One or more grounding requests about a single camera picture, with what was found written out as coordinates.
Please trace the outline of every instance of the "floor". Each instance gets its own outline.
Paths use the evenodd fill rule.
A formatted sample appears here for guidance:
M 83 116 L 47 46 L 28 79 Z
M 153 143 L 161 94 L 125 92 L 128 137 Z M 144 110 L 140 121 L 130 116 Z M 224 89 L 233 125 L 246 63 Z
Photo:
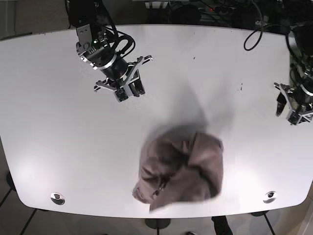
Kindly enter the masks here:
M 103 0 L 115 24 L 143 24 L 147 9 L 143 2 Z M 69 27 L 65 0 L 18 0 L 15 12 L 15 32 L 43 33 Z
M 142 2 L 131 0 L 104 0 L 116 24 L 142 24 L 146 9 Z M 69 26 L 64 9 L 64 0 L 19 0 L 16 7 L 15 31 L 21 33 L 42 33 L 67 29 Z M 8 172 L 4 152 L 0 144 L 0 199 L 9 190 L 5 176 Z M 310 205 L 307 199 L 302 204 L 268 212 L 268 218 L 277 235 L 297 235 Z M 18 235 L 22 231 L 33 209 L 11 192 L 0 209 L 0 235 Z M 250 214 L 227 217 L 234 235 L 269 235 L 270 231 L 263 217 Z M 199 235 L 213 235 L 211 218 L 173 219 L 161 235 L 182 235 L 195 231 Z M 37 211 L 24 235 L 154 235 L 142 219 L 124 219 L 85 216 L 58 212 Z

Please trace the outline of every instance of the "round metal fitting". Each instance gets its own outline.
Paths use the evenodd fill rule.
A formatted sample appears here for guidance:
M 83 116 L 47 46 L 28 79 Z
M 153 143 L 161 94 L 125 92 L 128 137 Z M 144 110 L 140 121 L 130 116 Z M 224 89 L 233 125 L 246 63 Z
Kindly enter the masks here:
M 51 193 L 50 198 L 57 205 L 63 205 L 65 203 L 64 197 L 57 192 Z
M 267 194 L 265 194 L 265 196 L 263 198 L 263 202 L 268 204 L 268 203 L 275 201 L 276 198 L 277 198 L 277 193 L 274 191 L 271 191 L 271 192 L 268 192 Z

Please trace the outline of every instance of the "crumpled cloth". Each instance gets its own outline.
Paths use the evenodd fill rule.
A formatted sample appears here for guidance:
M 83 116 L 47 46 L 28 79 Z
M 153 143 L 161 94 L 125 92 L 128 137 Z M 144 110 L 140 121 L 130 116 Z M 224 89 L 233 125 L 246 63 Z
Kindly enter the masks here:
M 204 133 L 160 137 L 144 153 L 133 196 L 150 211 L 174 202 L 200 202 L 221 191 L 223 144 Z

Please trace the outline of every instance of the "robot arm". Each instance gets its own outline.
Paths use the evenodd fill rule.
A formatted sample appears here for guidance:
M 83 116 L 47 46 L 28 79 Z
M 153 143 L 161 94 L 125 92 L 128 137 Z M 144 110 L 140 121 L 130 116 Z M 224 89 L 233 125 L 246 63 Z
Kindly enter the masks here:
M 287 120 L 291 125 L 298 125 L 313 120 L 313 2 L 283 0 L 283 4 L 301 56 L 293 52 L 286 35 L 287 47 L 293 58 L 290 72 L 292 86 L 274 84 L 280 90 L 276 115 L 280 116 L 287 104 Z
M 114 92 L 119 102 L 130 96 L 145 94 L 138 69 L 153 58 L 139 57 L 133 63 L 124 60 L 133 51 L 135 41 L 131 36 L 117 31 L 102 0 L 67 0 L 66 7 L 69 23 L 76 27 L 78 56 L 107 77 L 96 83 L 94 91 L 106 89 Z M 116 51 L 124 40 L 127 41 L 126 45 Z

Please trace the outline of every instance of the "white table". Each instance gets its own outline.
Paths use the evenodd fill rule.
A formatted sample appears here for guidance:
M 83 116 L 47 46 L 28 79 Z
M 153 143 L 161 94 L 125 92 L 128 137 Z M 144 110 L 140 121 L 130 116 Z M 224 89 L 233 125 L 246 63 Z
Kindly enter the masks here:
M 0 42 L 0 135 L 21 201 L 33 208 L 112 217 L 181 218 L 295 206 L 313 179 L 313 125 L 275 116 L 288 83 L 283 36 L 264 34 L 245 52 L 249 31 L 202 26 L 121 26 L 136 40 L 127 57 L 142 66 L 141 98 L 118 103 L 93 92 L 100 71 L 76 55 L 75 30 Z M 207 124 L 224 142 L 222 193 L 149 213 L 136 201 L 140 151 L 175 125 Z M 277 199 L 265 204 L 269 191 Z M 65 204 L 50 199 L 62 194 Z

